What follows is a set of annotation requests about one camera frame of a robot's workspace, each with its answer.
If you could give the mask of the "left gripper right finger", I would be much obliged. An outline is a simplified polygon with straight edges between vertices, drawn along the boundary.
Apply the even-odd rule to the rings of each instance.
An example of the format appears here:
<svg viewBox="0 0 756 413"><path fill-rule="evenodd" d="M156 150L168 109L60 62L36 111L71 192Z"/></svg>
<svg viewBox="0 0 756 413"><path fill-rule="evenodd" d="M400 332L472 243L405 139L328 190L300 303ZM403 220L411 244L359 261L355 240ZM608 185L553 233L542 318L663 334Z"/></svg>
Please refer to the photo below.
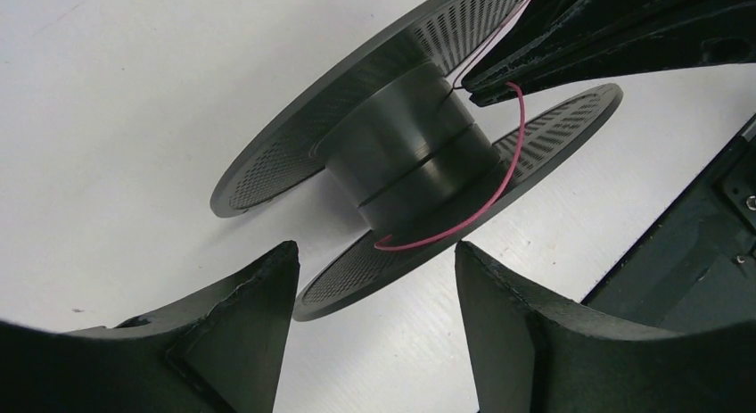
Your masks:
<svg viewBox="0 0 756 413"><path fill-rule="evenodd" d="M680 333L591 309L470 242L456 288L482 412L752 412L755 324Z"/></svg>

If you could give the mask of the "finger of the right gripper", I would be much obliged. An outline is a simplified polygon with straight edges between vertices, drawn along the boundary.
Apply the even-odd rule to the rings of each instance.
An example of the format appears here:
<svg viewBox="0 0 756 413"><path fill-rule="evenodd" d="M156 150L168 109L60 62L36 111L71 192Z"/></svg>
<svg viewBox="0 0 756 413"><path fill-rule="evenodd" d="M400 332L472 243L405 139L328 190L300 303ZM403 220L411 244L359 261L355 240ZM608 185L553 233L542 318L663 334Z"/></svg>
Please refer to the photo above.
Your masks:
<svg viewBox="0 0 756 413"><path fill-rule="evenodd" d="M604 37L711 2L755 4L755 0L531 0L508 35L471 70L478 64L488 67L487 58L494 49L499 51L500 58L522 55L540 44L553 50L572 40Z"/></svg>
<svg viewBox="0 0 756 413"><path fill-rule="evenodd" d="M590 79L755 61L755 4L711 2L645 21L600 38L478 64L463 79L472 101L488 106L513 98L506 83L534 93Z"/></svg>

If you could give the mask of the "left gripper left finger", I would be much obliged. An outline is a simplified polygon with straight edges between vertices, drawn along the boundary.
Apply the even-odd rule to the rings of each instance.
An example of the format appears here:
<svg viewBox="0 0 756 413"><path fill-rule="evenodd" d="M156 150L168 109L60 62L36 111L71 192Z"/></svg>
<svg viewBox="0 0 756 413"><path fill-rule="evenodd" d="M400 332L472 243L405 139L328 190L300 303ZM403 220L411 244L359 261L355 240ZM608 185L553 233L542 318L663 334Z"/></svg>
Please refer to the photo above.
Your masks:
<svg viewBox="0 0 756 413"><path fill-rule="evenodd" d="M270 412L300 273L285 241L115 327L1 325L4 412Z"/></svg>

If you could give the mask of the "black cable spool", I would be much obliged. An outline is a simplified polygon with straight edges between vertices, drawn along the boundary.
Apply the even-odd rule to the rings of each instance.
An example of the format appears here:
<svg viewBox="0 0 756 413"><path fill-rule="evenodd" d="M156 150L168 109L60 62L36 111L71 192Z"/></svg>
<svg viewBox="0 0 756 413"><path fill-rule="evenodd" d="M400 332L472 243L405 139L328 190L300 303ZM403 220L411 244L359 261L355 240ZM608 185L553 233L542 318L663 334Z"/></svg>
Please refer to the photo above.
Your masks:
<svg viewBox="0 0 756 413"><path fill-rule="evenodd" d="M273 118L220 178L231 218L328 172L369 229L298 295L308 321L423 265L528 192L612 116L603 84L491 141L448 74L521 0L428 0L349 54Z"/></svg>

